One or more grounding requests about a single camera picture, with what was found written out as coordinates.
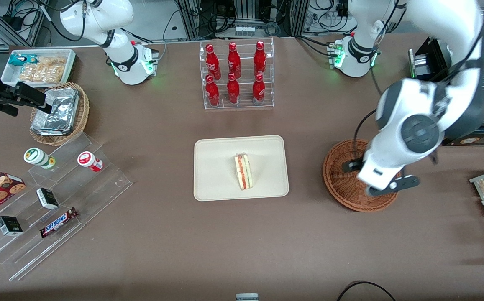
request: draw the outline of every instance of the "red bottle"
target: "red bottle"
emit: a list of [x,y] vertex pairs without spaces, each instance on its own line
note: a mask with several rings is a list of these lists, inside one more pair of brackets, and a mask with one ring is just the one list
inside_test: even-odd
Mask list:
[[219,71],[219,59],[214,53],[214,47],[211,44],[206,46],[207,49],[207,69],[215,80],[221,78],[221,71]]
[[229,82],[227,82],[227,91],[229,92],[229,101],[236,105],[240,101],[240,85],[236,81],[234,73],[229,74]]
[[242,65],[240,63],[240,54],[236,51],[236,43],[229,43],[229,57],[227,57],[229,63],[229,72],[234,73],[236,78],[242,76]]
[[255,76],[260,72],[264,74],[266,71],[266,53],[264,53],[264,42],[257,42],[257,51],[253,57],[253,73]]
[[262,81],[262,74],[259,73],[255,76],[255,82],[253,83],[253,104],[262,105],[264,102],[264,89],[265,84]]
[[214,78],[207,74],[206,77],[207,85],[205,86],[205,90],[207,90],[207,96],[210,102],[210,105],[213,107],[217,107],[219,105],[219,90],[218,86],[214,82]]

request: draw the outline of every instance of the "sandwich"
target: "sandwich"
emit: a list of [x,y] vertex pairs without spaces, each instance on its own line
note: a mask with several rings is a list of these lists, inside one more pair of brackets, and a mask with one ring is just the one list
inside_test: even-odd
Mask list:
[[234,162],[236,163],[236,175],[238,176],[240,189],[246,190],[253,187],[253,176],[251,176],[247,154],[238,154],[234,156]]

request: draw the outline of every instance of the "brown table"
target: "brown table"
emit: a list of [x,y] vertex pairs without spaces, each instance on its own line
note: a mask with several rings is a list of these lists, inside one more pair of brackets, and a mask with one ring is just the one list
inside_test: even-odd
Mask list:
[[[374,69],[387,87],[408,74],[422,34],[390,34]],[[348,78],[293,38],[276,38],[276,106],[203,109],[198,43],[169,44],[158,76],[122,84],[100,48],[76,48],[72,80],[91,101],[87,134],[137,182],[19,282],[0,270],[2,300],[334,300],[370,280],[397,300],[484,300],[484,209],[468,179],[484,173],[484,147],[440,148],[440,164],[412,164],[421,186],[378,213],[330,196],[322,160],[352,137],[379,96],[370,76]],[[22,175],[39,145],[30,109],[0,114],[0,171]],[[377,132],[369,120],[360,137]],[[198,202],[192,194],[199,139],[284,138],[290,192],[283,198]]]

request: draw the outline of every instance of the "clear acrylic shelf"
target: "clear acrylic shelf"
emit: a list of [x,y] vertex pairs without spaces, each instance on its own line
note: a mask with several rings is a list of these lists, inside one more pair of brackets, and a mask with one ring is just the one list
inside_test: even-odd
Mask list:
[[[255,38],[233,41],[236,42],[236,49],[240,54],[240,62],[242,65],[242,76],[238,79],[238,83],[240,84],[240,102],[236,105],[230,103],[227,93],[227,75],[229,74],[229,68],[227,65],[227,57],[229,55],[228,42],[219,40],[200,43],[199,63],[201,71],[201,85],[203,86],[203,103],[205,109],[258,109],[263,107],[273,107],[275,105],[274,40],[272,38]],[[255,75],[253,74],[253,55],[255,55],[257,41],[264,42],[264,52],[266,53],[266,70],[263,74],[263,82],[266,88],[264,90],[264,102],[262,105],[253,104],[253,83],[255,82]],[[219,89],[219,106],[217,107],[210,105],[207,97],[207,91],[205,89],[207,84],[205,81],[205,76],[208,74],[206,63],[207,52],[205,51],[205,46],[207,44],[212,44],[214,46],[214,52],[219,59],[219,70],[221,71],[220,80],[215,81]]]
[[[103,161],[100,172],[77,164],[76,158],[83,151],[90,151]],[[0,231],[0,263],[9,274],[9,280],[19,280],[28,274],[132,185],[104,155],[100,144],[85,133],[60,146],[51,156],[56,158],[52,169],[32,167],[22,176],[26,189],[8,200],[6,206],[0,206],[0,216],[16,217],[24,231],[16,237],[4,236]],[[48,210],[41,206],[36,194],[39,187],[52,190],[60,205],[58,209]],[[39,229],[72,207],[79,216],[41,238]]]

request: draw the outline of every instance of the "brown wicker basket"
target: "brown wicker basket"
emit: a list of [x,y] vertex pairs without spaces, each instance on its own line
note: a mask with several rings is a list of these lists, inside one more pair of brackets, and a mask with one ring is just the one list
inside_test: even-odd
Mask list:
[[[368,141],[357,139],[357,154],[362,154]],[[366,184],[357,179],[358,171],[344,173],[344,162],[353,160],[353,139],[342,141],[329,151],[324,159],[324,182],[329,192],[344,206],[361,212],[374,212],[387,208],[397,198],[397,193],[371,197],[365,193]]]
[[[85,95],[84,90],[77,84],[73,82],[66,82],[65,84],[59,84],[54,87],[50,87],[49,89],[63,89],[63,88],[73,88],[78,90],[80,93],[80,100],[79,106],[76,112],[76,119],[75,119],[75,127],[72,133],[67,136],[41,136],[34,133],[30,130],[30,135],[39,143],[49,144],[52,146],[60,146],[74,135],[82,132],[85,128],[85,124],[87,123],[87,115],[89,114],[89,100],[87,99],[87,95]],[[30,114],[30,122],[33,122],[33,118],[35,117],[37,109],[33,109],[32,113]]]

